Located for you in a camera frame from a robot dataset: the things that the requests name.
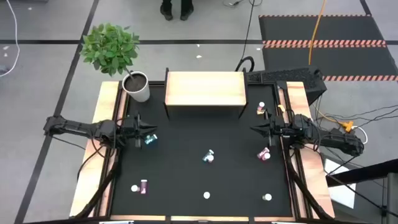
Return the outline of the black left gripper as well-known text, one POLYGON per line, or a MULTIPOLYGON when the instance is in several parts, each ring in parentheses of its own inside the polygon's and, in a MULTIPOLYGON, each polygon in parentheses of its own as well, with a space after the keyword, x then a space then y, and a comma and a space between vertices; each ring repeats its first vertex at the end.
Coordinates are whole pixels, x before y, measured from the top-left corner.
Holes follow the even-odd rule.
POLYGON ((134 144, 135 147, 141 148, 141 134, 152 134, 155 132, 155 129, 157 126, 154 126, 152 124, 147 124, 144 122, 141 122, 141 115, 139 112, 136 112, 134 116, 128 116, 125 118, 120 119, 122 121, 121 125, 121 134, 126 138, 126 139, 132 139, 134 138, 134 144), (127 121, 132 120, 132 125, 128 126, 126 124, 127 121))

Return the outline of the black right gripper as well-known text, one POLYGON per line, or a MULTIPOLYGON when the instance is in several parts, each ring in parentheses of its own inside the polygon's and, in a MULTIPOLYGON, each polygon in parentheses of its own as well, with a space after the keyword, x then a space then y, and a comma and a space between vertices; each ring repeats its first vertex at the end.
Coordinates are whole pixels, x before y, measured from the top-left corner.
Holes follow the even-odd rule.
POLYGON ((250 128, 259 133, 262 137, 268 136, 269 146, 273 146, 273 136, 289 136, 288 129, 290 129, 289 113, 285 109, 277 109, 280 114, 273 115, 266 111, 266 121, 269 122, 269 131, 267 123, 251 126, 250 128))

